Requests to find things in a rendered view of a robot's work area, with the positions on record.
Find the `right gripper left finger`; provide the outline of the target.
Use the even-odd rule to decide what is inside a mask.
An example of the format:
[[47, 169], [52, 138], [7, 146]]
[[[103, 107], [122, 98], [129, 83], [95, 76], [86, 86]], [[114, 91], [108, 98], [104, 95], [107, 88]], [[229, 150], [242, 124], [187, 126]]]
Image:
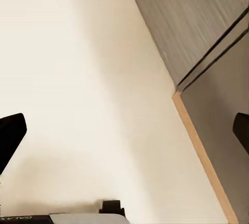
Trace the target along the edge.
[[27, 132], [23, 113], [0, 118], [0, 175]]

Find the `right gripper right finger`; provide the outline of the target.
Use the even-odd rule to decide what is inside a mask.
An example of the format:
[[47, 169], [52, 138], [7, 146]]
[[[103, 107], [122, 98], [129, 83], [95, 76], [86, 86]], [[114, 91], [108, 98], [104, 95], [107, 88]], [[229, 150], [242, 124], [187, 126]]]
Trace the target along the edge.
[[237, 113], [232, 130], [249, 155], [249, 114]]

